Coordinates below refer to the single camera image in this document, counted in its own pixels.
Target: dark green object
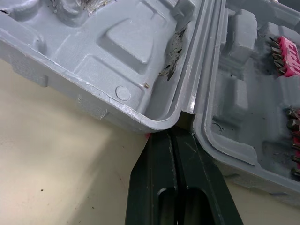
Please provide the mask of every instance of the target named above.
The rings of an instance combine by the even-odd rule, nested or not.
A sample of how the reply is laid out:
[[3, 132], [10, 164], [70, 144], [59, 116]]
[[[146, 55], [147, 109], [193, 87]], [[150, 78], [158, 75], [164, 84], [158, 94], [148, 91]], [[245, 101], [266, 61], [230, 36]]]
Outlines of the dark green object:
[[131, 176], [125, 225], [242, 225], [223, 176], [187, 131], [151, 134]]

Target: tool case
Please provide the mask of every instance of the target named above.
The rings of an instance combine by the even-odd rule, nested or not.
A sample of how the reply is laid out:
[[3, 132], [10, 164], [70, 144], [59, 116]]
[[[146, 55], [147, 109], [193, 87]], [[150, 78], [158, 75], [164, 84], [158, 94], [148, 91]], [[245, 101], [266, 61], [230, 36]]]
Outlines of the tool case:
[[290, 7], [0, 0], [0, 58], [127, 130], [157, 132], [192, 114], [193, 133], [227, 179], [299, 206], [286, 110], [300, 108], [300, 76], [280, 73], [270, 47], [280, 37], [300, 46], [300, 13]]

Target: beige table surface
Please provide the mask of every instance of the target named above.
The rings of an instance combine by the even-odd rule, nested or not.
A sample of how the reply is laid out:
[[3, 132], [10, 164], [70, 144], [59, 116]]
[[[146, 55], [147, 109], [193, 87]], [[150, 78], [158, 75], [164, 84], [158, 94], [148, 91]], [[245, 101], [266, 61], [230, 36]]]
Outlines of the beige table surface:
[[[0, 225], [124, 224], [130, 172], [145, 143], [0, 60]], [[300, 224], [299, 209], [228, 187], [244, 224]]]

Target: gray plastic case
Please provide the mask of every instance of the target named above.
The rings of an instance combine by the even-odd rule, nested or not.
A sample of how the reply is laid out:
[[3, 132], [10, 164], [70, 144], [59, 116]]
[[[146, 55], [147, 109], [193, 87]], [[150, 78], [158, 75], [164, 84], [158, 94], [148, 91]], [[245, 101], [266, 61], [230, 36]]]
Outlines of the gray plastic case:
[[300, 13], [271, 0], [0, 0], [0, 57], [92, 116], [139, 133], [181, 111], [223, 175], [300, 205], [269, 37], [300, 45]]

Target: circular mark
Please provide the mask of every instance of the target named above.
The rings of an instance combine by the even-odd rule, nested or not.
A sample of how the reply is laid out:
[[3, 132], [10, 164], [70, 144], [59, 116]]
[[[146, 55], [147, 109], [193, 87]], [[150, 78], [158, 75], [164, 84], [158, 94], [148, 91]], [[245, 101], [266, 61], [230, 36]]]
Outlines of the circular mark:
[[116, 95], [122, 101], [128, 101], [131, 98], [129, 90], [123, 86], [116, 88]]
[[212, 124], [211, 124], [211, 129], [212, 129], [212, 131], [214, 131], [214, 132], [217, 133], [217, 134], [222, 133], [222, 128], [221, 128], [221, 126], [218, 125], [217, 123], [212, 123]]

